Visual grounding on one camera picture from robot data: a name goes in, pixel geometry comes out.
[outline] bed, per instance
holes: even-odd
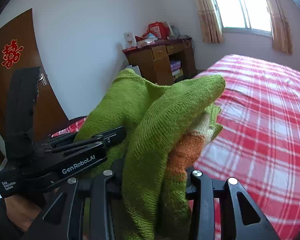
[[[196,77],[212,74],[226,80],[216,101],[223,130],[194,167],[215,179],[237,178],[280,239],[293,239],[300,230],[300,72],[228,55]]]

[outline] red chinese character decoration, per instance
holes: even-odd
[[[2,66],[5,66],[7,69],[11,68],[13,63],[17,63],[20,59],[20,51],[23,50],[23,46],[18,48],[17,40],[12,40],[10,45],[6,44],[4,46],[3,60],[1,63]]]

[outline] beige curtain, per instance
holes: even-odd
[[[292,42],[289,23],[283,14],[278,0],[266,0],[271,16],[273,48],[292,55]]]
[[[212,0],[197,0],[203,42],[222,43],[221,25]]]

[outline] human hand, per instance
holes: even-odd
[[[4,199],[7,216],[22,231],[27,231],[33,220],[38,216],[41,208],[28,199],[13,195]]]

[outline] metal bolt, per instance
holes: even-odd
[[[195,171],[192,171],[192,174],[196,177],[200,177],[202,175],[202,172],[195,170]]]
[[[232,185],[235,185],[235,184],[238,183],[238,180],[237,180],[236,178],[229,178],[229,179],[228,179],[228,182],[229,182],[230,184],[232,184]]]
[[[68,183],[69,183],[69,184],[74,184],[74,183],[76,183],[76,182],[77,182],[77,179],[76,179],[76,178],[73,178],[73,177],[72,177],[72,178],[69,178],[69,179],[68,179]]]
[[[112,171],[111,170],[105,170],[105,171],[103,171],[103,175],[105,175],[105,176],[110,176],[110,175],[112,175]]]

